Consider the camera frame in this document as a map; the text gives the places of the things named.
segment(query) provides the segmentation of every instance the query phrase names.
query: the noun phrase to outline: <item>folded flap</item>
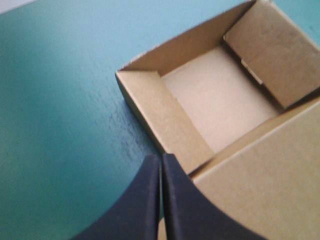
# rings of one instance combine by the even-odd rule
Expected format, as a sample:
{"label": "folded flap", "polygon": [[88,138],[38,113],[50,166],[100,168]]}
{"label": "folded flap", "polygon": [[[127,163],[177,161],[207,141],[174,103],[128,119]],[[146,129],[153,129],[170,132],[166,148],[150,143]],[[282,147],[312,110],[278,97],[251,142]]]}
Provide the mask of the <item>folded flap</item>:
{"label": "folded flap", "polygon": [[157,71],[118,71],[116,76],[126,101],[157,146],[174,153],[184,171],[191,173],[214,156]]}
{"label": "folded flap", "polygon": [[319,48],[273,3],[257,1],[224,39],[284,108],[320,87]]}

